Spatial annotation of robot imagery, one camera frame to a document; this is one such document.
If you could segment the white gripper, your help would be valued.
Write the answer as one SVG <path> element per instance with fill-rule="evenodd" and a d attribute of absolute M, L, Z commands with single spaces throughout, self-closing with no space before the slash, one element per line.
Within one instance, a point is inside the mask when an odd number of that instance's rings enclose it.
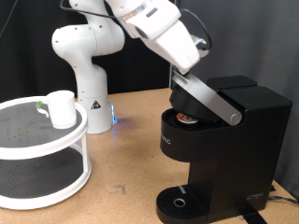
<path fill-rule="evenodd" d="M 176 21 L 154 40 L 147 40 L 146 46 L 173 64 L 182 75 L 200 60 L 199 51 L 181 21 Z"/>

